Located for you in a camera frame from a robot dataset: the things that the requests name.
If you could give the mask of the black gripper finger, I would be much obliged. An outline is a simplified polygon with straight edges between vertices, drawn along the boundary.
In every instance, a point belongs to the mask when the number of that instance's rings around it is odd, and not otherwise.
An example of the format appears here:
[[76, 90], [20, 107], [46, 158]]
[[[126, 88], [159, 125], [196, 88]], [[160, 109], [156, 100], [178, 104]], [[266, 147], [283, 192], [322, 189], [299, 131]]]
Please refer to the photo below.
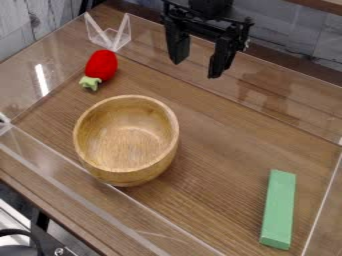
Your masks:
[[168, 56], [178, 65], [190, 55], [190, 34], [183, 26], [170, 17], [164, 18]]
[[210, 79], [219, 78], [230, 68], [238, 51], [238, 40], [222, 36], [215, 43], [215, 51], [210, 57], [209, 75]]

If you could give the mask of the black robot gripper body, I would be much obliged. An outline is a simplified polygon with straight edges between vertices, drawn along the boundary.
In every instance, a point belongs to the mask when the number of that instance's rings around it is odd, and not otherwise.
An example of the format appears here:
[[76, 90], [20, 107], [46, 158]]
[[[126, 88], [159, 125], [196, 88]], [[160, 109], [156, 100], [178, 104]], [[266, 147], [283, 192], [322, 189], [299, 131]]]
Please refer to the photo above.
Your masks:
[[213, 42], [227, 35], [237, 49], [246, 50], [254, 21], [234, 10], [234, 0], [162, 1], [162, 21], [170, 46], [184, 42], [191, 35]]

